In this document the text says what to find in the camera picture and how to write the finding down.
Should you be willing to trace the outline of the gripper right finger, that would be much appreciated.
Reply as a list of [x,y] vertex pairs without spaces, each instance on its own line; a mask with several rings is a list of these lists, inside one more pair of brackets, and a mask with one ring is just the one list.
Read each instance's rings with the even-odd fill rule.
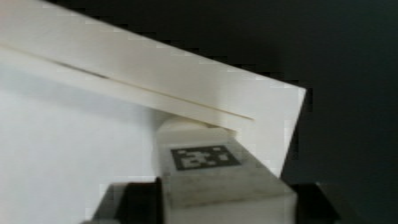
[[297,193],[296,224],[336,224],[342,216],[315,183],[296,184]]

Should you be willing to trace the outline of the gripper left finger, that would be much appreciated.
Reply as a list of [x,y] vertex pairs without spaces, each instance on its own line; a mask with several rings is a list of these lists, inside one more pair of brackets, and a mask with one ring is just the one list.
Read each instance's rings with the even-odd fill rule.
[[161,178],[109,186],[93,218],[82,224],[164,224]]

